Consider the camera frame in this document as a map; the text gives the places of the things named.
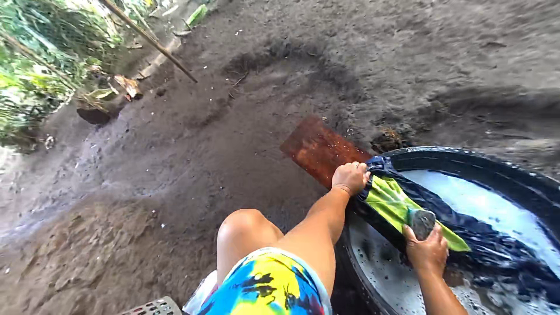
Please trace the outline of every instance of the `knee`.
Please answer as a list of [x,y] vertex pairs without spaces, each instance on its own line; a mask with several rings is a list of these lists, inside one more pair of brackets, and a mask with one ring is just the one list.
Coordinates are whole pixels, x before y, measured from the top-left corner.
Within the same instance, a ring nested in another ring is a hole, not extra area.
[[251,233],[262,229],[268,223],[257,209],[239,209],[223,221],[218,230],[219,238],[232,238],[240,234]]

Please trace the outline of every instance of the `sandy ground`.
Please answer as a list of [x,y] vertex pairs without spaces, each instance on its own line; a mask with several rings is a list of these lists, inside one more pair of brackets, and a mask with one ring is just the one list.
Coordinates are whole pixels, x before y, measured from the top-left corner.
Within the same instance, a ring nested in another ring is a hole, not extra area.
[[560,178],[556,1],[216,7],[176,52],[198,84],[165,63],[103,127],[67,106],[45,123],[54,148],[4,170],[3,313],[184,304],[229,213],[257,208],[288,231],[325,193],[279,150],[311,113],[370,151],[391,128]]

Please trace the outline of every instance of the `white bag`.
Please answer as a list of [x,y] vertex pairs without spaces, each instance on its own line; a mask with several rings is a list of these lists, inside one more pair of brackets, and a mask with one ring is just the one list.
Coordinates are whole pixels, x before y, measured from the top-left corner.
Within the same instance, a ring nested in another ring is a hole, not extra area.
[[198,314],[202,303],[206,301],[217,282],[218,272],[214,270],[206,278],[202,279],[189,301],[183,306],[183,312],[189,315]]

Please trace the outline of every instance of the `right hand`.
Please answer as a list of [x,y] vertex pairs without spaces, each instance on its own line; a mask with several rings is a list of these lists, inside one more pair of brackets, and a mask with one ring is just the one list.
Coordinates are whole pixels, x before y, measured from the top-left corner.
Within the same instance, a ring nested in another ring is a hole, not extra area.
[[423,241],[416,238],[408,225],[403,225],[403,234],[407,239],[408,260],[416,273],[443,277],[449,250],[447,240],[441,232],[441,225],[436,223],[428,238]]
[[366,172],[367,165],[360,162],[346,163],[337,167],[333,175],[333,188],[340,188],[350,196],[362,191],[368,180],[370,172]]

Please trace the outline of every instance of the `colorful shorts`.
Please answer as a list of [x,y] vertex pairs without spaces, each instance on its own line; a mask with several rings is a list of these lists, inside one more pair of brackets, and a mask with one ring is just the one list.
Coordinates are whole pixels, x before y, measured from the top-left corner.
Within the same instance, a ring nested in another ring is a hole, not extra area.
[[303,260],[261,248],[240,260],[200,308],[204,314],[332,314],[329,295]]

